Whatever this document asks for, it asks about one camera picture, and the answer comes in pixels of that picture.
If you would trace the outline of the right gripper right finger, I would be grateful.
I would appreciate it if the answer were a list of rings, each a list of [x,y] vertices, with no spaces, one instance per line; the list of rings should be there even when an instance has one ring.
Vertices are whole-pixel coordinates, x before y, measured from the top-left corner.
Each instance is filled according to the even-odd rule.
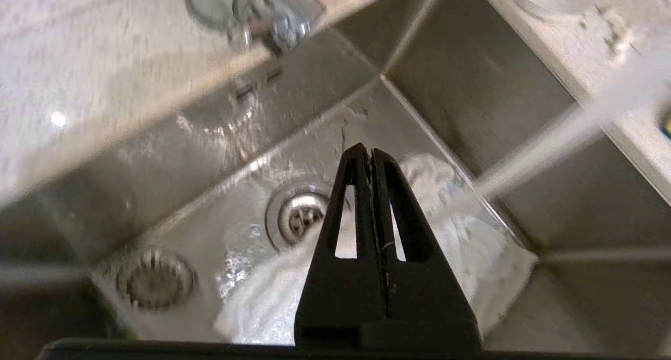
[[[384,315],[372,346],[480,350],[477,320],[398,162],[372,151],[373,212]]]

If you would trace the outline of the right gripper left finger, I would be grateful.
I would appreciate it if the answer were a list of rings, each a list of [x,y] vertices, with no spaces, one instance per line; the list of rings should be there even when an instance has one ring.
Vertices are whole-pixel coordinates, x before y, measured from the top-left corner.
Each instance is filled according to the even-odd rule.
[[[295,317],[298,348],[357,348],[365,324],[383,319],[372,209],[370,157],[362,143],[343,153]],[[336,256],[346,189],[355,190],[356,257]]]

